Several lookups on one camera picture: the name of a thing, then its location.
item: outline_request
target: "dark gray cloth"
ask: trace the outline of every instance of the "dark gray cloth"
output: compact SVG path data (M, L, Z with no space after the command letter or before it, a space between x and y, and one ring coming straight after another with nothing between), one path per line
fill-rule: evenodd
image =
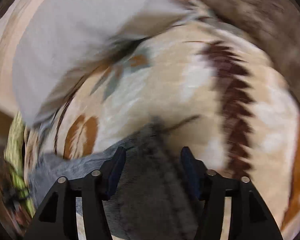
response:
M177 160L169 155L156 125L119 141L104 152L64 160L44 154L29 175L30 190L36 207L60 176L84 177L111 158L118 146L127 149L127 158L117 191L104 209L111 234L123 239L193 239L201 212L187 194L183 173ZM82 214L81 199L77 212Z

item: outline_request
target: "patterned fabric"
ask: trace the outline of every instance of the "patterned fabric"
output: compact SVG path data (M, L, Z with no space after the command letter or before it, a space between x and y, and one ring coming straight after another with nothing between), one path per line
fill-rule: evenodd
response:
M11 164L10 176L12 185L20 190L20 197L27 197L29 194L23 181L22 145L25 125L20 112L14 117L9 130L8 143L4 151L4 159ZM33 216L35 209L32 200L28 198L21 204L30 216Z
M172 154L189 146L224 176L248 175L281 226L289 206L298 108L267 55L241 38L245 35L210 25L203 8L199 21L139 44L135 51L147 51L149 67L123 72L107 98L117 64L99 66L56 115L41 152L67 157L72 144L78 149L73 156L83 156L83 149L91 149L83 145L93 140L92 152L102 152L158 116ZM71 127L83 127L92 117L98 127L79 128L80 144L69 140L76 138L68 136ZM230 206L226 202L225 228Z
M60 176L82 178L99 169L122 146L127 157L117 191L103 202L111 234L131 240L192 240L202 207L188 196L178 159L171 158L160 140L159 125L146 125L105 151L79 159L43 154L29 176L36 206ZM82 215L81 199L77 200L77 213ZM78 231L84 231L82 223L78 223Z
M12 62L29 21L44 0L15 0L0 19L0 110L18 113L12 90Z
M91 94L111 76L103 95L103 101L105 101L115 91L123 75L133 74L140 69L150 67L148 53L147 48L138 47L132 55L124 57L118 63L113 64L103 75L102 79L93 87Z
M21 113L14 117L9 130L8 143L4 151L4 159L15 169L18 176L23 176L22 144L25 125L22 121Z
M202 0L247 31L300 103L300 10L294 0Z
M31 220L24 206L23 198L29 195L27 190L16 191L16 175L13 167L0 161L0 222L9 232L12 239L23 236Z
M38 160L38 149L39 140L38 132L36 130L29 131L26 127L24 133L24 143L25 143L25 159L24 159L24 172L23 179L25 184L28 186L28 175L31 172Z

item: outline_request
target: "metal screw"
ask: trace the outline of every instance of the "metal screw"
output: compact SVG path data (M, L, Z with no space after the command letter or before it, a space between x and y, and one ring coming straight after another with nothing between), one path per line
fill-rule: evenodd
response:
M91 175L94 176L94 177L98 177L101 175L101 171L99 170L94 170L93 172L91 172Z
M58 182L59 183L64 183L66 181L66 178L65 177L60 177L59 179L58 179Z
M241 178L241 181L244 183L248 183L250 181L250 179L248 177L244 176Z
M207 170L207 174L208 174L209 176L214 176L214 175L217 174L217 172L216 172L215 170Z

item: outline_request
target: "white pillow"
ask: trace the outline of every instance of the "white pillow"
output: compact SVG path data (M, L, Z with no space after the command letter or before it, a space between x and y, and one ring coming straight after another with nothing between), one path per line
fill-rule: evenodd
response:
M13 89L26 124L52 116L120 41L162 32L186 14L173 0L44 0L13 61Z

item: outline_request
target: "beige fabric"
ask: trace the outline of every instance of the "beige fabric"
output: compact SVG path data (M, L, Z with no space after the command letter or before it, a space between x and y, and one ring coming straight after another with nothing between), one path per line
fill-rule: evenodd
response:
M148 68L133 73L124 68L123 74L118 71L118 65L97 69L69 101L66 111L59 111L42 152L54 151L57 127L57 153L65 156L66 145L72 143L77 156L82 156L106 149L154 116L160 117L166 128L193 117L183 126L167 132L168 147L179 155L183 146L189 146L208 168L232 176L235 171L228 164L234 157L228 153L228 134L222 129L225 119L220 115L222 95L216 89L218 79L206 54L215 41L223 41L244 60L240 64L251 74L236 76L249 84L250 88L244 91L254 100L245 104L253 116L244 118L253 130L247 135L249 147L244 147L250 158L239 159L252 166L244 172L252 178L280 226L289 203L298 109L284 79L271 68L272 63L263 51L205 23L177 26L143 42L136 51L147 50ZM104 92L115 75L120 77L118 86L104 100ZM90 95L102 76L106 81ZM84 145L93 133L82 124L92 117L98 119L97 136L92 151L85 152ZM81 136L75 141L68 136L74 126ZM225 223L229 223L229 209L228 203ZM227 239L226 235L225 230L222 239Z
M23 180L28 187L28 175L35 168L38 160L38 132L31 130L26 127L24 132L24 143L25 143L25 159L24 159L24 170Z
M300 10L294 0L202 0L256 39L300 103Z
M300 127L298 144L293 165L291 182L291 195L289 208L287 209L281 226L284 239L292 239L300 230Z
M18 106L12 90L12 60L16 47L44 0L15 0L0 19L0 110L14 116Z
M44 0L13 59L13 90L25 123L40 126L99 61L187 14L175 0Z

